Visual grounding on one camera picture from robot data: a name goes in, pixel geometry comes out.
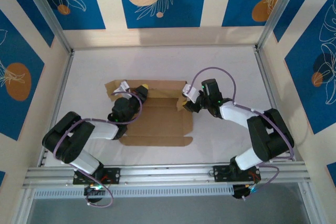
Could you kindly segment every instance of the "cardboard box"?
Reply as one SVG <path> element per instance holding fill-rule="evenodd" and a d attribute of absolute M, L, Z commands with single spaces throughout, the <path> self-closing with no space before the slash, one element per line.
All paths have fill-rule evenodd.
<path fill-rule="evenodd" d="M 123 80 L 105 84 L 111 101 L 119 96 L 111 95 Z M 127 146 L 187 146 L 193 138 L 185 135 L 193 130 L 193 116 L 182 107 L 185 81 L 126 80 L 131 89 L 142 84 L 149 87 L 142 114 L 128 125 L 126 136 L 119 139 Z"/>

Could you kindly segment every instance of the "flattened cardboard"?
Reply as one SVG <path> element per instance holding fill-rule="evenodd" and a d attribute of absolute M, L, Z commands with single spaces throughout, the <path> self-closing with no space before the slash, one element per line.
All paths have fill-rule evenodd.
<path fill-rule="evenodd" d="M 123 80 L 105 84 L 111 101 L 112 92 Z M 127 80 L 131 89 L 142 84 L 149 86 L 148 98 L 139 119 L 128 125 L 127 136 L 119 141 L 127 146 L 187 146 L 193 138 L 184 135 L 193 130 L 192 114 L 181 110 L 185 98 L 182 89 L 185 81 Z"/>

